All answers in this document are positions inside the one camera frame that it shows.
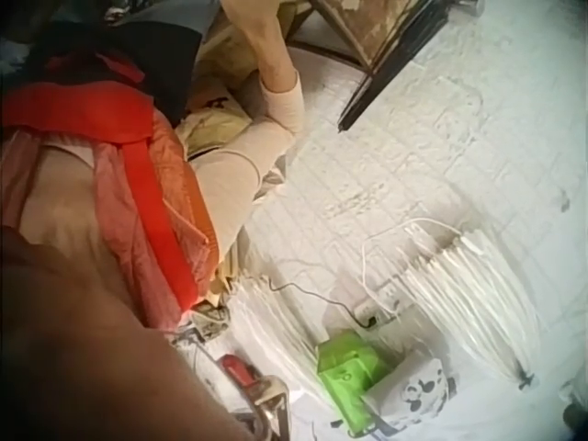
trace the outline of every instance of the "green object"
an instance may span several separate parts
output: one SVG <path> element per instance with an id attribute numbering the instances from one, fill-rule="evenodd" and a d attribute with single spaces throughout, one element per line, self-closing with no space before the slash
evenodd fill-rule
<path id="1" fill-rule="evenodd" d="M 351 434 L 361 434 L 374 422 L 361 397 L 390 374 L 390 367 L 353 331 L 320 344 L 317 351 L 322 384 Z"/>

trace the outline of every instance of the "black wire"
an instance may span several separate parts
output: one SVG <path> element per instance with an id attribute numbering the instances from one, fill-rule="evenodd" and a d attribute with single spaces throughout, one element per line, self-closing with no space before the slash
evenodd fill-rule
<path id="1" fill-rule="evenodd" d="M 326 303 L 329 303 L 329 304 L 331 304 L 331 305 L 334 305 L 334 306 L 338 306 L 338 307 L 340 307 L 340 308 L 343 308 L 343 309 L 345 310 L 345 312 L 347 312 L 347 315 L 349 315 L 349 317 L 351 318 L 351 320 L 353 320 L 353 321 L 354 321 L 354 322 L 357 324 L 357 326 L 361 327 L 362 329 L 370 329 L 370 328 L 371 328 L 371 327 L 374 325 L 374 323 L 370 323 L 370 324 L 367 324 L 367 325 L 365 325 L 365 324 L 363 324 L 362 322 L 360 322 L 360 321 L 357 319 L 357 317 L 354 315 L 354 313 L 353 313 L 353 312 L 351 312 L 351 310 L 349 309 L 349 307 L 347 307 L 347 305 L 345 305 L 344 303 L 342 303 L 342 302 L 340 302 L 340 301 L 336 301 L 336 300 L 327 299 L 327 298 L 323 297 L 322 295 L 320 295 L 320 294 L 317 294 L 316 292 L 307 291 L 306 289 L 304 289 L 304 288 L 300 287 L 299 285 L 297 285 L 297 284 L 296 284 L 296 283 L 294 283 L 294 282 L 289 282 L 289 283 L 287 283 L 286 285 L 284 285 L 283 287 L 274 288 L 274 287 L 272 286 L 272 281 L 271 281 L 271 279 L 269 280 L 269 289 L 270 289 L 271 291 L 274 291 L 274 292 L 281 292 L 283 289 L 290 288 L 290 287 L 296 288 L 298 291 L 300 291 L 300 292 L 302 292 L 303 294 L 306 294 L 306 295 L 308 295 L 308 296 L 312 296 L 312 297 L 314 297 L 314 298 L 316 298 L 316 299 L 320 299 L 320 300 L 322 300 L 322 301 L 324 301 L 324 302 L 326 302 Z"/>

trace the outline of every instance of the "red object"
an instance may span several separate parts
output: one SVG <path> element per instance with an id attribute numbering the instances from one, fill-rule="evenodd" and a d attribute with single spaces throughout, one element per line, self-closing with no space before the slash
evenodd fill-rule
<path id="1" fill-rule="evenodd" d="M 96 54 L 106 65 L 133 81 L 135 66 Z M 50 60 L 57 69 L 70 60 Z M 198 286 L 175 237 L 162 190 L 149 156 L 153 136 L 153 99 L 117 82 L 83 85 L 34 83 L 8 93 L 2 101 L 2 126 L 40 132 L 63 132 L 118 146 L 127 181 L 149 244 L 177 302 L 186 311 L 198 301 Z"/>
<path id="2" fill-rule="evenodd" d="M 249 367 L 238 356 L 224 356 L 220 359 L 220 364 L 240 386 L 247 388 L 255 383 Z"/>

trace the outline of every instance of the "white cable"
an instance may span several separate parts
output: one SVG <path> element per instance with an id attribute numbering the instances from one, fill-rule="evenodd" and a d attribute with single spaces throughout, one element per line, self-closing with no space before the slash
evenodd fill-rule
<path id="1" fill-rule="evenodd" d="M 233 284 L 228 303 L 232 334 L 264 374 L 280 376 L 291 390 L 308 393 L 321 406 L 331 405 L 316 374 L 318 358 L 304 326 L 261 279 Z"/>
<path id="2" fill-rule="evenodd" d="M 400 228 L 404 228 L 408 225 L 411 225 L 412 223 L 415 222 L 429 222 L 429 223 L 433 223 L 435 225 L 438 225 L 440 227 L 444 227 L 452 232 L 454 232 L 457 235 L 461 235 L 461 232 L 457 229 L 452 227 L 451 225 L 447 225 L 446 223 L 440 221 L 440 220 L 435 220 L 435 219 L 430 219 L 430 218 L 414 218 L 414 219 L 410 219 L 407 220 L 399 225 L 396 225 L 394 227 L 388 228 L 387 230 L 384 230 L 383 232 L 377 232 L 376 234 L 372 234 L 371 236 L 367 237 L 367 239 L 362 242 L 361 244 L 361 285 L 363 286 L 364 290 L 366 291 L 366 293 L 369 295 L 370 298 L 372 298 L 376 304 L 378 306 L 381 307 L 381 309 L 383 309 L 385 312 L 387 312 L 388 314 L 394 314 L 393 311 L 391 311 L 383 302 L 381 302 L 378 299 L 378 296 L 376 295 L 376 293 L 374 293 L 370 288 L 368 288 L 368 283 L 366 282 L 366 245 L 368 242 L 379 238 L 380 236 L 383 236 L 384 234 L 387 234 L 389 232 L 395 232 L 397 230 L 399 230 Z"/>
<path id="3" fill-rule="evenodd" d="M 448 248 L 437 248 L 437 253 L 423 244 L 422 236 L 413 237 L 418 251 L 427 258 L 413 259 L 398 274 L 405 294 L 484 369 L 525 383 L 538 347 L 537 313 L 522 283 L 483 232 L 462 234 L 443 222 L 417 218 L 368 237 L 361 248 L 362 285 L 367 294 L 384 311 L 392 312 L 387 301 L 367 286 L 366 245 L 418 221 L 445 227 L 458 237 Z"/>

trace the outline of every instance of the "floor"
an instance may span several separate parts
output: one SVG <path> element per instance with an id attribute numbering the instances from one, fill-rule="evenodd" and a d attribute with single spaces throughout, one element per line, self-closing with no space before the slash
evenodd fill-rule
<path id="1" fill-rule="evenodd" d="M 565 439 L 558 390 L 585 363 L 585 3 L 487 4 L 479 19 L 452 13 L 346 133 L 335 125 L 360 75 L 294 52 L 308 133 L 288 156 L 288 182 L 247 225 L 285 280 L 350 305 L 364 294 L 342 276 L 359 274 L 370 234 L 421 215 L 498 232 L 542 319 L 540 384 L 523 394 L 470 367 L 437 419 L 395 439 Z M 298 298 L 325 332 L 341 319 Z M 348 439 L 336 419 L 298 401 L 294 439 Z"/>

